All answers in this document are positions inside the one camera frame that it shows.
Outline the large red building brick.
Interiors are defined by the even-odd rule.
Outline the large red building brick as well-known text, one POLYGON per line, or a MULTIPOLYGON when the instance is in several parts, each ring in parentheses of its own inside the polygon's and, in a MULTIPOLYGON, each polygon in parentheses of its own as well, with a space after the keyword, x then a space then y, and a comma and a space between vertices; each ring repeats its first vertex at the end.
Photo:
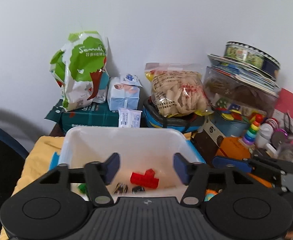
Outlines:
POLYGON ((155 174, 156 173, 153 169, 146 170, 144 174, 132 172, 130 183, 148 189, 157 189, 159 178, 156 178, 155 174))

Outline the dark green carton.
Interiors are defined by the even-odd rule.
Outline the dark green carton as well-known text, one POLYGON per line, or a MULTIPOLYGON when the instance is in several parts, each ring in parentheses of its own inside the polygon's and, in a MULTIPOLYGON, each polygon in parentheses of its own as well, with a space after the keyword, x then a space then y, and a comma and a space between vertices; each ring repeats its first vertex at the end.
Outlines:
POLYGON ((63 134, 66 134, 71 128, 79 126, 118 127, 119 114, 110 111, 106 102, 93 102, 89 106, 67 112, 62 107, 62 100, 59 100, 45 119, 58 124, 63 134))

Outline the green white plastic bag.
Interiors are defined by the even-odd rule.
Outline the green white plastic bag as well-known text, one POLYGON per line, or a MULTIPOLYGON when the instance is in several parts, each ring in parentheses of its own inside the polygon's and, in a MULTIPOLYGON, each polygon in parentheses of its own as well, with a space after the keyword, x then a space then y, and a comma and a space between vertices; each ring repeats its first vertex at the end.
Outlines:
POLYGON ((50 72, 61 88, 65 111, 106 101, 110 79, 107 58, 107 40, 97 31, 69 35, 50 61, 50 72))

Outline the white plastic bin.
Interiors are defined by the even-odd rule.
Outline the white plastic bin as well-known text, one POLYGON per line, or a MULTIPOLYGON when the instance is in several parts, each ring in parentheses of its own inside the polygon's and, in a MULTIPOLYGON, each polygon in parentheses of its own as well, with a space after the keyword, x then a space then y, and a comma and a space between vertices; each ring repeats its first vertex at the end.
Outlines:
POLYGON ((91 161, 104 162, 113 153, 120 155, 120 167, 107 189, 113 194, 117 184, 126 184, 128 197, 134 196, 131 174, 144 174, 151 168, 159 178, 158 188, 136 196, 181 199, 186 187, 174 170, 174 154, 180 153, 191 163, 204 161, 190 141, 174 129, 74 127, 66 133, 59 163, 82 168, 91 161))

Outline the black gold race car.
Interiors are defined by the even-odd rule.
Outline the black gold race car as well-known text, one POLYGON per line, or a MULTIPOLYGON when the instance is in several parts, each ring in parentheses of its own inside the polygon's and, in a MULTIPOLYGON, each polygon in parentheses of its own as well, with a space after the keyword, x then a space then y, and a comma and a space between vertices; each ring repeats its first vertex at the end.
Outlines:
POLYGON ((128 189, 129 187, 127 184, 118 183, 113 191, 113 194, 123 195, 127 193, 128 189))

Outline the green white number car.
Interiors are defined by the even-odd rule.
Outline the green white number car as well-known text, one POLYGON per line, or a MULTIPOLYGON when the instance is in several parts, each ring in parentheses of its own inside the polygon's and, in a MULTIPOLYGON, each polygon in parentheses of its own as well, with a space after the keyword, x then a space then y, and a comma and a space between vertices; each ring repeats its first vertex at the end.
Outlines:
POLYGON ((132 193, 133 194, 138 194, 138 193, 141 193, 141 192, 145 192, 145 189, 142 186, 135 186, 135 187, 132 188, 132 193))

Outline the orange box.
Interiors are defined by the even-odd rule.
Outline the orange box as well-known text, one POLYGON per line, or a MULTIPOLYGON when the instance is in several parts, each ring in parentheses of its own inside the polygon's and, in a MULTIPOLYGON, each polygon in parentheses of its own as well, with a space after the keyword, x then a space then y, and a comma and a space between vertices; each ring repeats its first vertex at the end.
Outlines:
POLYGON ((240 137, 225 137, 215 155, 242 160, 251 158, 254 150, 254 144, 246 145, 240 137))

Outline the small green building brick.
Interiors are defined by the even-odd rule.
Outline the small green building brick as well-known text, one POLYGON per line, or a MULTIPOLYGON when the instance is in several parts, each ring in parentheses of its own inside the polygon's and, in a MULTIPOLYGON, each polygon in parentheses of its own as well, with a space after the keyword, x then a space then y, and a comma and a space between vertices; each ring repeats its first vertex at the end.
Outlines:
POLYGON ((88 195, 88 191, 87 191, 87 186, 85 183, 81 183, 77 186, 78 188, 78 191, 81 193, 81 194, 85 194, 85 195, 88 195))

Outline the bag of wooden pieces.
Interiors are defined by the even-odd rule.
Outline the bag of wooden pieces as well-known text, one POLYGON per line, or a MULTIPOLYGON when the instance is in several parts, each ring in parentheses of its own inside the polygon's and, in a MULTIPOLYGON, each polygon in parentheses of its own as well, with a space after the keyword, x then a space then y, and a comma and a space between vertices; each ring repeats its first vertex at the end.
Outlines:
POLYGON ((145 76, 151 82, 151 100, 159 114, 170 118, 210 115, 199 64, 147 63, 145 76))

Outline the orange teal toy dinosaur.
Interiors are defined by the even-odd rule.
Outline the orange teal toy dinosaur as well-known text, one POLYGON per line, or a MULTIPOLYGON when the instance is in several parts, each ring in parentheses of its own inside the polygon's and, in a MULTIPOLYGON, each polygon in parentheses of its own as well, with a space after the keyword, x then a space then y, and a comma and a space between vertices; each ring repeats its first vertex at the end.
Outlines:
MULTIPOLYGON (((258 181, 262 185, 266 186, 267 188, 273 188, 273 184, 258 177, 251 173, 247 174, 254 180, 258 181)), ((222 192, 226 188, 226 176, 225 174, 212 174, 209 175, 207 186, 206 186, 206 194, 204 197, 204 201, 209 201, 213 196, 217 195, 218 193, 222 192)))

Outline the tissue pack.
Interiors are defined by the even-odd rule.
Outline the tissue pack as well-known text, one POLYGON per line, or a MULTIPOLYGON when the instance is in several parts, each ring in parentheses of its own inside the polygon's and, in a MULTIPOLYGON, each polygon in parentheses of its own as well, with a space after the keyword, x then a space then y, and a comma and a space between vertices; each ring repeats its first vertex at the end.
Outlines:
POLYGON ((137 110, 140 87, 142 85, 136 75, 125 74, 112 77, 107 93, 107 103, 110 111, 118 111, 120 108, 137 110))

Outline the round decorated tin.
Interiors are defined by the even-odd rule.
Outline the round decorated tin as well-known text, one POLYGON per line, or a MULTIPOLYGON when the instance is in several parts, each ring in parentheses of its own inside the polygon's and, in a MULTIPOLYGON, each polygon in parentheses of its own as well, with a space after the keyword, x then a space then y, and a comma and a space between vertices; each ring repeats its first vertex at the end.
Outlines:
POLYGON ((270 54, 245 43, 228 41, 224 57, 245 63, 277 81, 280 63, 270 54))

